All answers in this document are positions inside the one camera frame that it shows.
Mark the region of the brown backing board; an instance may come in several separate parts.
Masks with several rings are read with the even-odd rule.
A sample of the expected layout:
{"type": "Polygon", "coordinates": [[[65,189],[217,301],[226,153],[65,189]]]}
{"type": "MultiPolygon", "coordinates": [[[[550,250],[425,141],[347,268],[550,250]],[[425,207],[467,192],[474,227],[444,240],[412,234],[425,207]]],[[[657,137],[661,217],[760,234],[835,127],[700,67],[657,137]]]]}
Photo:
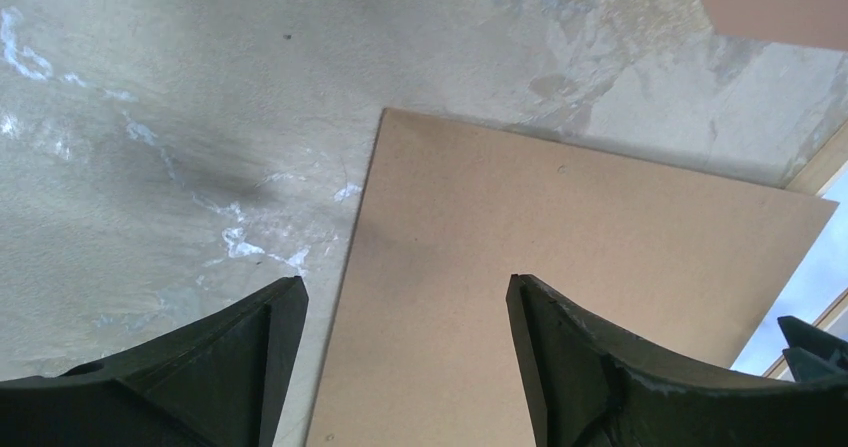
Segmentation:
{"type": "Polygon", "coordinates": [[[310,446],[530,446],[514,274],[730,366],[836,204],[383,112],[310,446]]]}

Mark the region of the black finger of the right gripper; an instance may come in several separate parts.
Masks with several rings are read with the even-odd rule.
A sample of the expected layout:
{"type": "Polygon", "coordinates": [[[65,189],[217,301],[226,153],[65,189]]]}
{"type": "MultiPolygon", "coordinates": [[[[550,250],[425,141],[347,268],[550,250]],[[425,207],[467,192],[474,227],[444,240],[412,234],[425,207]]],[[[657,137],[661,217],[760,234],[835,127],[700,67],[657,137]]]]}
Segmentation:
{"type": "Polygon", "coordinates": [[[847,376],[846,341],[794,316],[777,322],[787,343],[783,357],[796,382],[847,376]]]}

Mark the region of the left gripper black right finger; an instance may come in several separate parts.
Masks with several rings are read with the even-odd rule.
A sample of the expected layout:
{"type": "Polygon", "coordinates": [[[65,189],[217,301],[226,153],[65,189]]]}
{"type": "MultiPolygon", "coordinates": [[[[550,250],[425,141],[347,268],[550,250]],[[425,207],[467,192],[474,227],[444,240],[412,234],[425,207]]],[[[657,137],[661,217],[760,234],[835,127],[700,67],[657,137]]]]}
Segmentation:
{"type": "Polygon", "coordinates": [[[661,347],[539,278],[506,303],[539,446],[843,446],[847,376],[744,374],[661,347]]]}

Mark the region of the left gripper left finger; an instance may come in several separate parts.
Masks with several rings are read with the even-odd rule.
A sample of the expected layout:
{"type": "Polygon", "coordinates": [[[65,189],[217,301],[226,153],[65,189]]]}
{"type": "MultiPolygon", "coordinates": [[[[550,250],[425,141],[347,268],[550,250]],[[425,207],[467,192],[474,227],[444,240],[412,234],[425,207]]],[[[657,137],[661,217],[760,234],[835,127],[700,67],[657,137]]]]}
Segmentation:
{"type": "Polygon", "coordinates": [[[270,446],[305,324],[300,277],[55,376],[1,385],[5,446],[270,446]]]}

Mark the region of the wooden picture frame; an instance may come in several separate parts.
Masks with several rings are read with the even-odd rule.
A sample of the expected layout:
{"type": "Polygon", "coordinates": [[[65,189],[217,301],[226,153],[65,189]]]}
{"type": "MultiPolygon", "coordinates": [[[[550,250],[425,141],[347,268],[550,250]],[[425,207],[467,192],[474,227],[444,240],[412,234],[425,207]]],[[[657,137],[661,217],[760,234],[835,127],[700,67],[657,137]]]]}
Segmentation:
{"type": "MultiPolygon", "coordinates": [[[[844,122],[791,180],[786,190],[822,197],[846,171],[847,122],[844,122]]],[[[844,289],[811,324],[829,331],[846,311],[847,289],[844,289]]]]}

